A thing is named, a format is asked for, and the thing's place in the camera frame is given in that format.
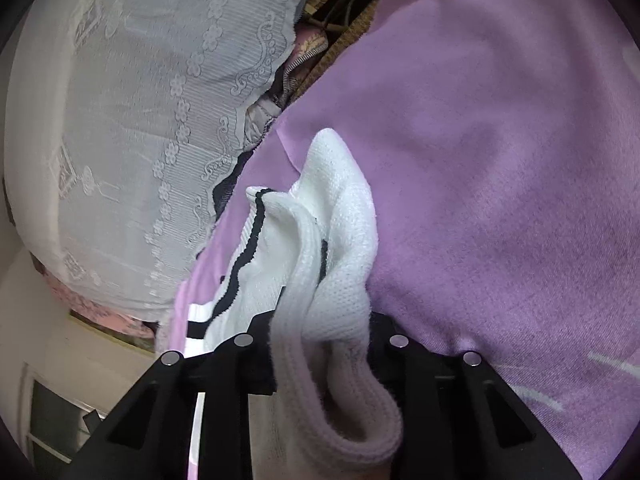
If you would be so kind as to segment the white sock with black stripes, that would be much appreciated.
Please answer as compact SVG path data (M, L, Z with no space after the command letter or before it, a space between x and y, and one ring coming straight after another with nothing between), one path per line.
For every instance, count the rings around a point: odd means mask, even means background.
M190 301L197 356L271 314L276 391L251 396L258 479L383 479L402 437L399 408L367 361L367 279L378 251L370 186L332 129L312 140L285 192L251 186L239 243L217 289Z

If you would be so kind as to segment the pink floral curtain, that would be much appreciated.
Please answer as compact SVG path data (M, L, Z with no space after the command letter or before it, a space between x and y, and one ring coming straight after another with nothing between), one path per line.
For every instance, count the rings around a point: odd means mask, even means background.
M35 270L43 276L52 290L52 294L70 310L73 318L78 318L79 321L99 332L134 346L152 344L157 329L155 323L142 322L130 315L119 313L86 299L58 280L33 254L30 254L30 258Z

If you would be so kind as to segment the purple cartoon bed cover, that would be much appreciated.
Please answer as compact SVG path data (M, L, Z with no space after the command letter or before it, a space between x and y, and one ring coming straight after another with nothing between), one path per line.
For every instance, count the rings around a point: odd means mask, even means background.
M639 421L639 50L608 0L380 0L369 30L243 168L176 299L171 343L214 313L250 199L298 188L334 129L370 184L374 310L439 353L473 349L580 475Z

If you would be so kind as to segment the white lace cloth cover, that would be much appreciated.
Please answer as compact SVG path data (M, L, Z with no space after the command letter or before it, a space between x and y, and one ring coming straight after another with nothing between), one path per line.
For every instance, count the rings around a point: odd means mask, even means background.
M35 0L6 101L17 232L68 288L157 321L206 245L213 192L304 0Z

